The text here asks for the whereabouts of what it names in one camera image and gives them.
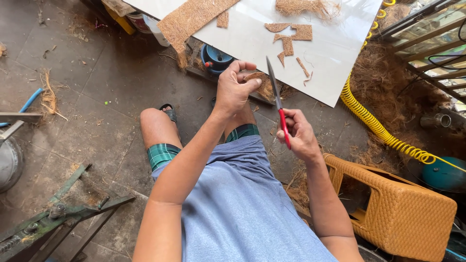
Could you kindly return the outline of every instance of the blue t-shirt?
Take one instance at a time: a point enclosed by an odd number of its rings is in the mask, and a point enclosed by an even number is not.
[[[184,262],[337,262],[296,213],[257,135],[215,147],[181,226]]]

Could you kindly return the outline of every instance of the yellow hose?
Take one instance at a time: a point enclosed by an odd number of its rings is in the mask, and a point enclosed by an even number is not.
[[[382,3],[384,6],[392,6],[395,4],[395,0],[391,0],[391,2],[387,3],[387,2],[384,2]],[[386,16],[386,13],[385,11],[383,10],[379,10],[379,12],[377,13],[377,18],[384,18]],[[377,29],[378,27],[378,24],[377,22],[374,22],[373,23],[373,26],[372,28],[370,29],[370,31],[374,30],[374,29]],[[372,33],[369,31],[366,39],[369,39],[371,36],[372,36]],[[364,48],[364,46],[366,46],[367,44],[367,41],[364,41],[364,44],[363,46],[361,47],[361,49]],[[391,135],[385,128],[384,126],[371,114],[367,111],[367,109],[365,109],[363,107],[363,105],[361,105],[357,100],[356,98],[354,98],[353,94],[351,93],[351,90],[350,90],[350,77],[351,77],[351,73],[349,74],[348,76],[348,79],[346,80],[346,83],[345,83],[345,86],[343,87],[343,90],[342,90],[342,93],[340,94],[340,98],[343,100],[343,102],[345,103],[346,106],[348,106],[348,108],[358,117],[360,118],[374,133],[375,135],[377,135],[377,137],[379,137],[380,139],[382,139],[388,146],[406,154],[406,155],[409,155],[410,157],[413,157],[417,160],[419,160],[420,162],[424,163],[424,164],[432,164],[434,163],[437,159],[440,160],[440,161],[443,161],[453,167],[456,167],[458,169],[460,169],[461,171],[463,172],[466,172],[466,170],[456,166],[456,165],[453,165],[452,163],[448,162],[448,161],[445,161],[443,160],[442,158],[439,158],[438,156],[435,156],[435,155],[432,155],[426,151],[423,151],[419,148],[416,148],[414,146],[411,146],[410,144],[407,144],[399,139],[397,139],[396,137],[394,137],[393,135]]]

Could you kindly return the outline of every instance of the knee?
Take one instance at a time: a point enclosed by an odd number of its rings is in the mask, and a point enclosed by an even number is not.
[[[168,118],[168,115],[163,113],[162,111],[155,109],[155,108],[147,108],[141,112],[139,116],[141,118],[141,122],[149,120],[150,122],[157,121],[158,119],[163,119],[164,117]]]

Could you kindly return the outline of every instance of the blue hose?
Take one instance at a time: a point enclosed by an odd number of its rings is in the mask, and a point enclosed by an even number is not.
[[[39,94],[44,91],[44,89],[39,88],[35,93],[32,94],[32,96],[29,98],[29,100],[24,104],[23,108],[21,108],[19,113],[24,113],[26,110],[31,106],[32,102],[39,96]],[[0,123],[0,127],[5,127],[9,125],[10,123]]]

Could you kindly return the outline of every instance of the table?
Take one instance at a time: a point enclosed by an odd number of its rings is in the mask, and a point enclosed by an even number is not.
[[[163,19],[185,0],[124,0],[134,8]],[[341,12],[332,20],[322,20],[305,12],[284,16],[275,10],[275,0],[240,0],[228,9],[228,28],[218,28],[216,19],[193,34],[193,37],[237,59],[254,62],[267,73],[266,55],[275,77],[316,100],[334,107],[361,46],[380,8],[382,0],[342,0]],[[273,43],[275,33],[264,23],[311,24],[312,41],[293,41],[294,55],[285,56],[285,68],[277,55],[283,51],[281,40]],[[292,35],[289,27],[279,34]],[[299,57],[312,80],[296,61]]]

